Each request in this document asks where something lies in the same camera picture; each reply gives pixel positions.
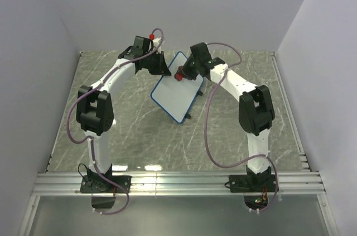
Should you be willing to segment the red bone-shaped eraser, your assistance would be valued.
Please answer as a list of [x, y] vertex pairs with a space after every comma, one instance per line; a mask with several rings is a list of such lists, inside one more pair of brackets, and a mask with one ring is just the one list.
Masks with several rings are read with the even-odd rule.
[[185, 74], [184, 74], [184, 71], [183, 71], [183, 66], [179, 66], [174, 77], [177, 81], [181, 81], [182, 79], [185, 78]]

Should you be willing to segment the blue framed whiteboard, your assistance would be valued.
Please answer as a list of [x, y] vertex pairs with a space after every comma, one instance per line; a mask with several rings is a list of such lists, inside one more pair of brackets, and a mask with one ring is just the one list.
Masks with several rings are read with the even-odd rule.
[[178, 124], [190, 118], [189, 110], [204, 83], [200, 75], [195, 80], [175, 79], [177, 69], [186, 61], [186, 55], [177, 52], [168, 66], [172, 75], [162, 76], [150, 94], [151, 99]]

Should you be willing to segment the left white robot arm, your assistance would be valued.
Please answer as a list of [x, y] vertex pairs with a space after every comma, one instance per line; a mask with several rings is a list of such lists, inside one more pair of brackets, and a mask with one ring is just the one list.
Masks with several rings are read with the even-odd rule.
[[85, 186], [99, 192], [114, 187], [112, 163], [108, 150], [108, 131], [113, 125], [114, 110], [112, 95], [142, 69], [152, 75], [170, 76], [161, 45], [163, 37], [150, 34], [136, 36], [134, 43], [119, 54], [114, 65], [97, 82], [83, 85], [78, 91], [76, 121], [84, 131], [89, 149], [89, 166], [83, 178]]

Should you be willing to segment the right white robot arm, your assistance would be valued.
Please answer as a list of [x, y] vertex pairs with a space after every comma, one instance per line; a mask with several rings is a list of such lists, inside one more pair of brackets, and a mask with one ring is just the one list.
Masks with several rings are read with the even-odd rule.
[[213, 58], [208, 46], [204, 42], [191, 46], [188, 60], [177, 69], [175, 77], [195, 80], [202, 76], [215, 83], [208, 104], [219, 87], [238, 101], [239, 124], [248, 139], [246, 184], [250, 190], [259, 191], [267, 185], [273, 168], [268, 156], [268, 138], [275, 119], [270, 90], [245, 80], [221, 58]]

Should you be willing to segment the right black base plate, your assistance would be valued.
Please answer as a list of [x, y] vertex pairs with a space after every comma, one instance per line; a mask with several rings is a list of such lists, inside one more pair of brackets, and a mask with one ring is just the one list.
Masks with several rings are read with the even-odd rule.
[[257, 175], [229, 175], [229, 180], [224, 184], [231, 193], [262, 193], [263, 191], [275, 192], [275, 175], [258, 177]]

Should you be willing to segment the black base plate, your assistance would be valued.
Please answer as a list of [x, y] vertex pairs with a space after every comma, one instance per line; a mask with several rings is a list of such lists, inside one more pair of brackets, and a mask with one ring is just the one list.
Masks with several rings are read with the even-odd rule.
[[[129, 192], [131, 187], [131, 176], [113, 176], [112, 182], [120, 185], [127, 192]], [[87, 175], [85, 175], [81, 181], [80, 193], [82, 194], [99, 194], [99, 193], [123, 193], [122, 190], [115, 187], [113, 184], [104, 181], [100, 178], [99, 181], [90, 180]]]
[[263, 191], [275, 192], [275, 175], [258, 177], [257, 175], [229, 175], [229, 180], [224, 184], [231, 193], [262, 193]]

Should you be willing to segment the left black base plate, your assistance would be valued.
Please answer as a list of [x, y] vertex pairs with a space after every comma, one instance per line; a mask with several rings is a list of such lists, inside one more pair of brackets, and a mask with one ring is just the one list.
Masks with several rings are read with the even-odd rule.
[[[120, 185], [127, 192], [129, 192], [131, 187], [131, 176], [113, 176], [112, 182]], [[85, 175], [81, 181], [80, 193], [82, 194], [99, 194], [99, 193], [123, 193], [122, 190], [115, 187], [113, 184], [104, 181], [100, 178], [99, 181], [90, 180], [87, 175]]]

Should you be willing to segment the aluminium rail frame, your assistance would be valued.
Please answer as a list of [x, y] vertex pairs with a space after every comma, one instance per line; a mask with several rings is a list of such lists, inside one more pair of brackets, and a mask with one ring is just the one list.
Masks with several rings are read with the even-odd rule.
[[115, 197], [117, 215], [92, 211], [80, 192], [88, 151], [61, 127], [50, 163], [36, 177], [20, 235], [338, 235], [322, 178], [313, 171], [298, 136], [273, 52], [245, 52], [237, 72], [267, 84], [276, 106], [270, 151], [282, 197], [250, 211], [244, 196], [225, 187], [231, 172], [208, 159], [203, 145], [205, 97], [192, 118], [177, 124], [150, 98], [156, 76], [140, 71], [114, 98], [109, 149], [116, 175], [132, 178], [130, 196]]

